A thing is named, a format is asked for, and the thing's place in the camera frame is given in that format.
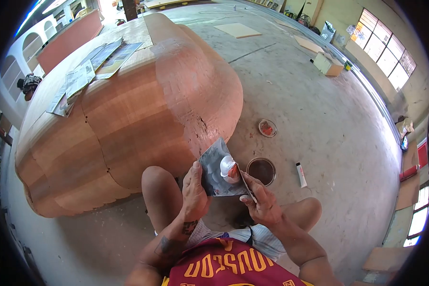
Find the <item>window pane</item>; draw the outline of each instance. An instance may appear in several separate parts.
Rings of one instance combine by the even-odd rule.
[[[391,52],[396,56],[396,59],[398,60],[400,60],[400,58],[402,57],[403,51],[405,51],[405,47],[394,35],[389,41],[388,48],[391,50]]]
[[[415,237],[415,238],[412,238],[412,239],[407,239],[405,241],[405,243],[403,244],[403,247],[415,245],[418,242],[418,240],[419,240],[419,237]]]
[[[380,69],[382,69],[386,76],[389,76],[397,62],[398,60],[396,57],[394,57],[391,51],[389,49],[385,49],[382,56],[378,60],[377,65],[380,67]]]
[[[378,19],[377,17],[373,16],[372,13],[364,9],[364,11],[362,11],[362,15],[360,16],[359,21],[361,21],[364,25],[367,26],[367,28],[373,31]]]
[[[351,35],[351,39],[355,41],[361,48],[364,48],[370,38],[370,35],[372,35],[372,32],[367,29],[364,24],[358,22],[355,31]]]
[[[380,41],[380,39],[377,36],[372,35],[364,50],[372,60],[377,61],[384,48],[385,45]]]
[[[426,186],[419,190],[418,202],[415,203],[414,209],[419,209],[427,203],[429,203],[429,186]]]
[[[383,24],[381,21],[378,21],[375,30],[373,30],[373,33],[377,35],[378,38],[385,44],[388,43],[389,37],[392,34],[388,27],[386,27],[385,24]]]
[[[409,80],[409,76],[401,65],[397,65],[393,73],[391,73],[391,75],[389,76],[389,81],[393,84],[393,87],[397,91],[399,91],[403,87],[407,80]]]
[[[405,52],[402,55],[402,58],[400,59],[400,63],[403,66],[403,69],[407,72],[408,76],[412,75],[412,72],[414,71],[416,67],[416,63],[412,59],[411,54],[405,50]]]
[[[427,211],[429,208],[424,208],[420,211],[417,211],[413,214],[412,224],[410,226],[409,236],[421,232],[424,228],[424,223],[426,223]]]

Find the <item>maroon basketball jersey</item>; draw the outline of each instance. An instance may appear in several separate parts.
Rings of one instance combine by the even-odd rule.
[[[207,239],[186,250],[163,286],[311,286],[231,237]]]

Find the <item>arch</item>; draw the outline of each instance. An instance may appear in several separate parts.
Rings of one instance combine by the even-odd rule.
[[[35,32],[28,34],[22,44],[22,55],[24,56],[24,59],[32,72],[35,70],[36,66],[38,66],[36,53],[42,45],[43,40],[41,39],[40,35]]]
[[[14,56],[9,55],[5,58],[5,63],[2,66],[0,75],[11,97],[14,101],[17,101],[21,94],[21,90],[17,87],[17,81],[19,78],[25,78],[25,75]]]
[[[52,27],[52,22],[51,22],[51,21],[46,21],[46,23],[44,24],[44,29],[45,29],[45,31],[46,31],[47,29],[51,28],[51,27]]]
[[[52,25],[51,21],[46,21],[44,24],[44,33],[48,40],[56,33],[56,28]]]

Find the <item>shorts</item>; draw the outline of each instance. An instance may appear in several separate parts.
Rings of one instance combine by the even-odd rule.
[[[280,240],[262,224],[257,224],[251,227],[252,230],[252,245],[260,253],[267,256],[273,261],[277,261],[282,255],[286,254],[286,250]],[[202,241],[217,237],[232,237],[242,242],[248,241],[251,237],[249,227],[243,229],[234,229],[229,232],[215,232],[209,229],[200,219],[193,233],[189,237],[186,247],[190,248]]]

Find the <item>person's knee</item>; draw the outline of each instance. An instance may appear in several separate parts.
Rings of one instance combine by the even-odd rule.
[[[315,219],[319,220],[322,214],[321,202],[314,197],[306,198],[304,201],[307,207],[312,210],[311,213],[315,216]]]
[[[172,175],[159,166],[150,166],[143,171],[141,175],[142,192],[148,190],[156,191],[166,185],[166,180],[172,180]]]

